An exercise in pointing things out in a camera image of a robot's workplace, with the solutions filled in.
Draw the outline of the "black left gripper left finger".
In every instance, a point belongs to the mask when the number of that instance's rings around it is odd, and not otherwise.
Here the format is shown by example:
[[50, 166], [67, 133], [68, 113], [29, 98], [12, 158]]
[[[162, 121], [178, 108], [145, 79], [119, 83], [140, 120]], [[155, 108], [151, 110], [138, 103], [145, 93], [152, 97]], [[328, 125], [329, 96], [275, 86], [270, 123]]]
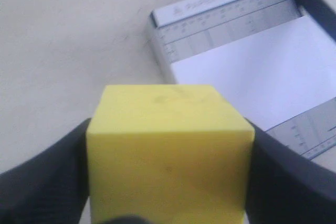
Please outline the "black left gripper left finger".
[[1, 174], [1, 223], [79, 223], [89, 197], [89, 122]]

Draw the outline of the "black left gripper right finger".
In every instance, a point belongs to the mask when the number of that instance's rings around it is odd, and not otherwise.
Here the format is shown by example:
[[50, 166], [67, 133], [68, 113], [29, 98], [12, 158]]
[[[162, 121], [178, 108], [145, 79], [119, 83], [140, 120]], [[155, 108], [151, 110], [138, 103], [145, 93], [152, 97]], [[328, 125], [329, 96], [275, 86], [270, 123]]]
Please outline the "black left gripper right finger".
[[335, 173], [254, 126], [245, 209], [250, 223], [335, 223]]

